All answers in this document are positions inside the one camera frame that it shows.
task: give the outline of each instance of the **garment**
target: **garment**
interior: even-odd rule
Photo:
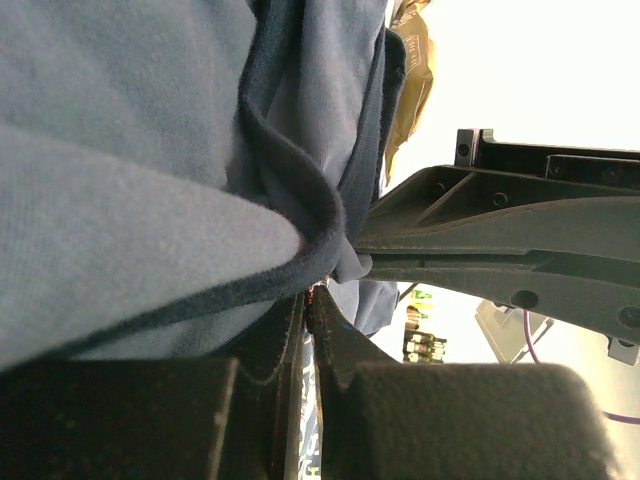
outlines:
[[[383,10],[0,5],[0,368],[208,353],[364,274]]]

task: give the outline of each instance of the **brown plastic bag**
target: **brown plastic bag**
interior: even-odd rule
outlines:
[[[407,51],[407,78],[385,150],[387,184],[393,172],[393,157],[415,132],[433,87],[433,42],[420,15],[430,1],[404,0],[391,24],[391,30],[402,38]]]

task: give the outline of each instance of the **blue-gray cloth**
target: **blue-gray cloth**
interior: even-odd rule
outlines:
[[[2,2],[0,369],[201,355],[353,288],[404,65],[384,3]]]

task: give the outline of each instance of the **purple cable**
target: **purple cable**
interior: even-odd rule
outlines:
[[[529,320],[529,311],[523,310],[524,313],[524,339],[527,341],[527,347],[529,348],[529,353],[531,354],[531,358],[537,364],[542,363],[536,354],[536,351],[533,348],[533,341],[531,340],[531,321]],[[625,415],[618,415],[617,413],[609,413],[605,410],[602,411],[602,414],[608,418],[609,420],[613,420],[614,422],[626,423],[628,425],[640,425],[640,417],[627,417]]]

